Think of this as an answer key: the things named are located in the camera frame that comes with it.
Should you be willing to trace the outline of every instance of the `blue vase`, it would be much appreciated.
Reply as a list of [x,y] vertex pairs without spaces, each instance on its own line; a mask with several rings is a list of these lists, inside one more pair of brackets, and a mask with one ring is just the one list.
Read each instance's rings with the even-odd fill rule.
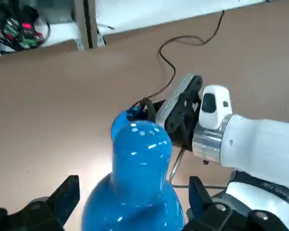
[[83,231],[180,231],[184,215],[166,181],[172,144],[148,121],[126,124],[113,139],[112,173],[92,191]]

